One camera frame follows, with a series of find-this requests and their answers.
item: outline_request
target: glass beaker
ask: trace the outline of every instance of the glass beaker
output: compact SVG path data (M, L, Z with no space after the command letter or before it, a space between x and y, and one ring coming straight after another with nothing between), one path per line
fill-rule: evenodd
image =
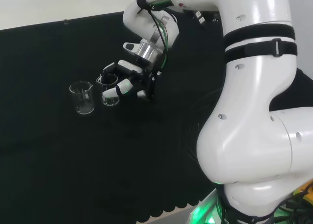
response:
M94 110L91 83L77 81L69 87L69 91L77 113L86 115Z
M96 85L100 88L102 103L106 106L114 106L119 103L119 97L104 97L102 93L112 89L117 84L118 78L114 74L105 74L99 76L96 80Z

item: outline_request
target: black strap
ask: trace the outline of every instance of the black strap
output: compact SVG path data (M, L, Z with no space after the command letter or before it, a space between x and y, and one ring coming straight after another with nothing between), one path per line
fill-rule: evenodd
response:
M237 59L258 55L281 57L284 54L298 55L296 43L284 42L281 39L273 39L268 42L249 43L226 51L225 61L226 63L229 63Z
M137 0L137 5L140 7L140 11L138 12L138 14L142 11L142 10L148 10L151 11L152 6L150 6L146 0Z
M237 223L237 220L242 221L244 223L248 223L248 224L256 224L258 222L261 221L265 221L267 219L269 219L270 217L272 217L274 215L273 213L270 213L264 217L253 217L253 216L248 216L236 209L234 209L230 204L229 201L226 198L225 192L224 192L224 185L219 185L219 184L214 184L217 193L218 193L218 214L220 216L221 213L221 209L225 210L227 213L227 217L225 217L227 219L227 221L230 224L234 224Z
M116 93L119 97L123 96L122 92L121 92L121 89L119 88L118 85L115 86L115 90L116 90Z
M288 37L295 40L295 33L293 27L285 24L255 24L226 34L224 36L224 46L227 48L237 42L259 37Z

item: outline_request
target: orange object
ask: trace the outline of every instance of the orange object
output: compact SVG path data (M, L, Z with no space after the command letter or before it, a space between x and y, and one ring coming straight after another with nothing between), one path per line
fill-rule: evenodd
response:
M304 184L303 186L299 187L298 189L296 189L293 193L293 195L296 195L302 191L304 191L304 189L311 183L313 182L313 180L309 181L308 183ZM310 187L309 188L309 193L303 197L307 202L313 204L313 188Z

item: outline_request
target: cable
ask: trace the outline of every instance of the cable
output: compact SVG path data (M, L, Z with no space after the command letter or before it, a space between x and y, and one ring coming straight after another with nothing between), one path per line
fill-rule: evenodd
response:
M172 3L171 0L156 0L150 3L150 5L161 5L161 4L168 4Z
M286 210L286 209L284 209L283 207L279 207L278 209L284 211L285 213L289 213L289 214L292 213L292 211Z
M162 32L161 32L159 23L156 21L157 18L154 16L154 14L152 14L151 10L148 10L148 13L151 15L153 21L155 22L156 27L157 27L157 29L158 29L158 32L159 32L159 34L160 34L160 36L161 36L163 45L164 45L164 49L165 49L165 59L164 59L164 62L163 62L163 64L162 64L162 67L161 67L161 68L163 69L164 66L165 66L165 64L166 64L167 56L168 56L168 53L167 53L167 49L168 49L168 48L167 48L167 32L166 32L165 27L160 24L160 25L163 27L163 29L162 29L162 30L164 31L163 34L164 34L164 37L166 38L166 42L165 42L165 41L164 41L164 38L163 38L163 36L162 36Z

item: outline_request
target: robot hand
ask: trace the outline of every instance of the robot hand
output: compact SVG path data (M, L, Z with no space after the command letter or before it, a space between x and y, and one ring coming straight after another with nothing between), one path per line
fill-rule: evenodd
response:
M124 60L106 66L97 78L96 84L101 87L102 100L105 105L112 105L114 99L128 93L134 82L143 79L143 69Z

